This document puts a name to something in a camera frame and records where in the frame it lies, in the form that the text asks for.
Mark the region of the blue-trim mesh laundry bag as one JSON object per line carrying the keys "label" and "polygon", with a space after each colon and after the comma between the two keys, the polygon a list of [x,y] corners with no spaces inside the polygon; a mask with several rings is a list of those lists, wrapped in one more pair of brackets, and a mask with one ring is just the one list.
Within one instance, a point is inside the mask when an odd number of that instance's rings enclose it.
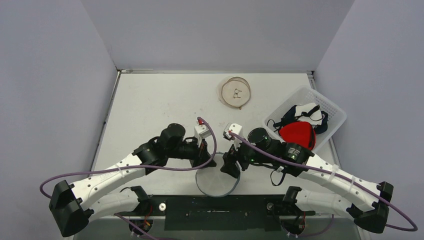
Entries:
{"label": "blue-trim mesh laundry bag", "polygon": [[222,198],[231,194],[238,183],[240,177],[233,177],[221,171],[223,162],[220,161],[215,167],[198,169],[195,173],[197,188],[206,196]]}

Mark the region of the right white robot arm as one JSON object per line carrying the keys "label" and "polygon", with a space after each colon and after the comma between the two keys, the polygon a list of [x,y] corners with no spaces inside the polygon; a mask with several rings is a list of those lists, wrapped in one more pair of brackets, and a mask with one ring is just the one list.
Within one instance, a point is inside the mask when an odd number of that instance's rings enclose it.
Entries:
{"label": "right white robot arm", "polygon": [[375,234],[383,233],[388,226],[392,184],[356,178],[297,143],[271,138],[262,127],[252,130],[247,139],[234,126],[224,131],[223,136],[234,143],[224,155],[222,172],[236,178],[240,175],[239,170],[232,169],[236,164],[242,171],[249,166],[270,167],[275,172],[313,182],[330,191],[319,193],[290,186],[282,201],[286,213],[314,211],[337,215]]}

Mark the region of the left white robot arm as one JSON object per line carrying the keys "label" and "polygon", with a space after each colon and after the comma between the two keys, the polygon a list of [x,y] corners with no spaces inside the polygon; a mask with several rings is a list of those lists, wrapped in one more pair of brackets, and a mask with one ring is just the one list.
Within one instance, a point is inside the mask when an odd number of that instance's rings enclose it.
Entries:
{"label": "left white robot arm", "polygon": [[194,136],[185,138],[185,134],[182,125],[171,123],[159,136],[109,168],[89,173],[87,178],[72,183],[58,182],[50,196],[49,210],[60,234],[73,236],[90,222],[121,212],[144,215],[149,210],[149,196],[142,187],[130,187],[119,193],[112,191],[155,170],[177,171],[167,166],[169,159],[188,160],[189,171],[216,166],[216,152],[209,153],[206,142],[207,137],[216,139],[212,128],[199,118]]}

